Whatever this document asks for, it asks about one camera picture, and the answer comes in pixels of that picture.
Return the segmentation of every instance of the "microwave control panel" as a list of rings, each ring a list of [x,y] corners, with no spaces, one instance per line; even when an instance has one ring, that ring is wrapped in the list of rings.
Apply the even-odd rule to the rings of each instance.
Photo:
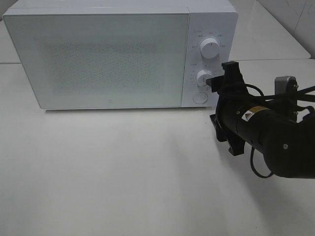
[[[182,107],[216,106],[206,80],[224,74],[221,67],[228,61],[237,13],[190,13]]]

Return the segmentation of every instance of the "white tile wall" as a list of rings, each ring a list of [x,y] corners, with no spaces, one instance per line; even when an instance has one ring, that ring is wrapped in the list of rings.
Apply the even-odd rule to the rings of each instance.
[[[315,0],[308,0],[293,36],[315,58]]]
[[[258,0],[291,34],[298,24],[306,0]]]
[[[17,0],[0,0],[0,20],[2,15],[7,11],[7,9],[12,6]]]

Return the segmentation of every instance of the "timer knob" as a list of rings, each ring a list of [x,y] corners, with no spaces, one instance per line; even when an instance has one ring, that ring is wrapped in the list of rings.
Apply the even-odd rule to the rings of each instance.
[[[213,78],[210,70],[200,70],[196,75],[197,85],[199,87],[206,86],[206,80]]]
[[[200,51],[204,58],[214,58],[220,51],[220,43],[214,38],[206,38],[200,44]]]

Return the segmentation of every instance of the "microwave door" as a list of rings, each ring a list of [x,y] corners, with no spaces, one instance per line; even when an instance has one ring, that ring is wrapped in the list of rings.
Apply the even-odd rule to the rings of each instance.
[[[7,16],[43,109],[180,107],[188,14]]]

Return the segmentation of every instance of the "round button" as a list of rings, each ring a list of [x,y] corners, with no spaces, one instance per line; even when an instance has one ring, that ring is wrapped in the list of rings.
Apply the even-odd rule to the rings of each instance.
[[[196,75],[197,85],[199,87],[206,86],[206,80],[213,78],[210,70],[200,70]]]
[[[220,51],[220,43],[214,38],[206,38],[200,44],[200,51],[204,58],[214,58]]]
[[[197,104],[205,103],[207,100],[208,95],[205,92],[200,92],[193,96],[193,101]]]

